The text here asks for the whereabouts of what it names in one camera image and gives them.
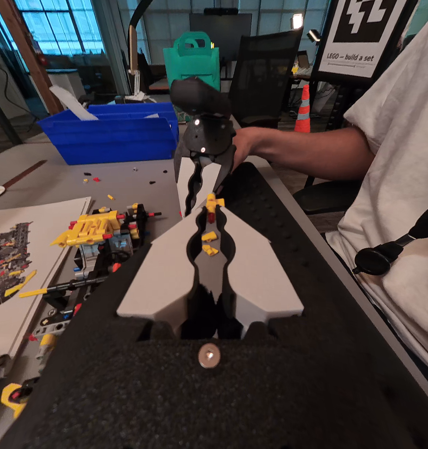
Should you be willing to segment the yellow lego block piece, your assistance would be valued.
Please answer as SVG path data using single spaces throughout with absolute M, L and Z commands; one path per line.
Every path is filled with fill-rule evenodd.
M 206 209 L 209 214 L 216 214 L 217 206 L 225 206 L 223 198 L 217 198 L 216 194 L 211 193 L 207 196 Z

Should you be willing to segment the teal tote bag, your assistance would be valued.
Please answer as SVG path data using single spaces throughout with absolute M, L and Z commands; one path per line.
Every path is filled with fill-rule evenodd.
M 175 80 L 197 77 L 221 90 L 219 48 L 212 46 L 207 33 L 185 32 L 163 54 L 169 88 Z

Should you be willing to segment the black sign stand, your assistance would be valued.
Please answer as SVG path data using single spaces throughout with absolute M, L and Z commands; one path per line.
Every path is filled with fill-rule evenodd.
M 364 87 L 340 86 L 334 101 L 331 113 L 329 115 L 325 130 L 308 134 L 312 140 L 312 145 L 320 149 L 323 145 L 322 138 L 338 137 L 339 130 L 349 128 L 351 125 L 345 119 L 345 113 L 359 100 L 367 91 Z

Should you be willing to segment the black mesh chair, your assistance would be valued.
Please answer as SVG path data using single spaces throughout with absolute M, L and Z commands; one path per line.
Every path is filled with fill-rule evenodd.
M 277 129 L 302 31 L 241 37 L 228 93 L 241 128 Z

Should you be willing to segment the lego instruction booklet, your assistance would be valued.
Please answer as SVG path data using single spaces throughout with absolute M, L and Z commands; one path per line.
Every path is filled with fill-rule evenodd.
M 52 242 L 87 212 L 91 198 L 0 210 L 0 378 L 18 354 L 40 297 L 22 295 L 56 280 L 69 253 Z

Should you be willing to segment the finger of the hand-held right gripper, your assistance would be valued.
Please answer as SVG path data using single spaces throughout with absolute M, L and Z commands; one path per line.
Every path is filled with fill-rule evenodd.
M 182 157 L 177 179 L 177 193 L 182 217 L 195 208 L 196 197 L 201 188 L 202 167 L 199 161 Z
M 201 187 L 198 191 L 195 199 L 195 208 L 205 204 L 207 196 L 212 194 L 216 190 L 216 182 L 221 170 L 221 165 L 217 163 L 211 163 L 206 165 L 201 171 Z

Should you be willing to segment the white paper strip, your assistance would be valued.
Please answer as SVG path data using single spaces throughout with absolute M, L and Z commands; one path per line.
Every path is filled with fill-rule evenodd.
M 52 85 L 49 90 L 81 121 L 97 121 L 95 115 L 91 114 L 68 90 Z

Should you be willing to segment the orange traffic cone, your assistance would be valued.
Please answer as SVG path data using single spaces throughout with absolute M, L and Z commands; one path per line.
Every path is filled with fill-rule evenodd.
M 304 85 L 301 95 L 301 104 L 298 110 L 295 132 L 310 133 L 310 94 L 309 84 Z

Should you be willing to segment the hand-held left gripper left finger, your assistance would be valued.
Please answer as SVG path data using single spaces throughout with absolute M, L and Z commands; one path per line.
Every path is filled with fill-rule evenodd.
M 119 317 L 166 322 L 183 338 L 206 337 L 206 288 L 197 257 L 206 228 L 199 207 L 155 239 L 117 308 Z

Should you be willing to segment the black chair seat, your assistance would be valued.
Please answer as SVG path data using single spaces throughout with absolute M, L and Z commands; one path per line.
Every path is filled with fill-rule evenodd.
M 305 187 L 293 198 L 306 215 L 345 212 L 355 201 L 362 181 L 327 181 Z

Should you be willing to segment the lego car chassis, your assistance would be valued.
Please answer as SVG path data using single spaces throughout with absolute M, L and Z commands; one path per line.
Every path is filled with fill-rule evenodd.
M 44 317 L 29 336 L 31 341 L 40 340 L 37 353 L 39 372 L 56 346 L 58 337 L 83 303 L 145 244 L 149 234 L 146 231 L 148 219 L 161 215 L 161 212 L 147 211 L 141 203 L 128 206 L 123 213 L 102 207 L 71 221 L 68 230 L 51 243 L 64 249 L 76 248 L 75 267 L 71 280 L 20 295 L 23 298 L 40 296 L 54 312 Z

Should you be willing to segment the person's right forearm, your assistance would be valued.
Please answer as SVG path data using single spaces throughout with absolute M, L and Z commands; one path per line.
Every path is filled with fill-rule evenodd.
M 375 158 L 356 127 L 317 133 L 270 130 L 262 133 L 252 154 L 329 181 L 362 180 Z

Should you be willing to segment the wooden post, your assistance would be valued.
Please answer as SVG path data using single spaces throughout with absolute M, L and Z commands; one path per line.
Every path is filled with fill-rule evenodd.
M 41 95 L 50 115 L 64 110 L 60 100 L 49 90 L 52 86 L 50 78 L 44 68 L 43 54 L 39 54 L 32 43 L 32 36 L 17 8 L 15 1 L 0 0 L 0 14 L 9 29 L 16 46 L 24 59 L 28 71 Z

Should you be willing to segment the person's right hand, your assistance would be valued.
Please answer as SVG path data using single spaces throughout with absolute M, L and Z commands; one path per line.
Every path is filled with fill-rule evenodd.
M 262 127 L 246 127 L 236 130 L 233 137 L 236 151 L 232 170 L 234 171 L 248 156 L 258 156 L 264 159 L 271 156 L 273 131 L 273 129 Z

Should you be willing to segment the black framed paper sign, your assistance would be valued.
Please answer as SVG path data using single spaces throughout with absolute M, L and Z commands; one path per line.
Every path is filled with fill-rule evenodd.
M 329 9 L 311 78 L 368 86 L 387 68 L 418 1 L 335 0 Z

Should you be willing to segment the white cabinet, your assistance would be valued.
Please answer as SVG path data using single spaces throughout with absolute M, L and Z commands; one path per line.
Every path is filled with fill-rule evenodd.
M 46 69 L 52 85 L 62 87 L 79 99 L 86 95 L 77 69 Z

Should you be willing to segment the black dotted floor mat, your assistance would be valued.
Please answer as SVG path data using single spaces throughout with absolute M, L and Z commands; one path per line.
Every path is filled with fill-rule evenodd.
M 305 310 L 226 349 L 225 448 L 428 448 L 428 397 L 259 171 L 227 206 L 271 241 Z

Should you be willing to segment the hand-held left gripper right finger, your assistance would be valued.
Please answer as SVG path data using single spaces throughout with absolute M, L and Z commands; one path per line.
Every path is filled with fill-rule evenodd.
M 227 257 L 222 299 L 241 334 L 254 322 L 301 316 L 304 306 L 270 241 L 226 207 L 217 210 L 221 252 Z

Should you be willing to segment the black monitor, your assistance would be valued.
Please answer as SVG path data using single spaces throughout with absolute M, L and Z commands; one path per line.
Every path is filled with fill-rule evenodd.
M 242 37 L 250 37 L 252 14 L 240 13 L 238 8 L 205 8 L 203 13 L 189 14 L 190 31 L 205 32 L 221 62 L 236 61 Z

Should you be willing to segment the blue storage bin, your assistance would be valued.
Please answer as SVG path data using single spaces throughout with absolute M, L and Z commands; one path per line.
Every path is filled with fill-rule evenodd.
M 97 120 L 67 109 L 38 121 L 67 165 L 172 158 L 179 129 L 171 102 L 90 105 L 89 112 Z

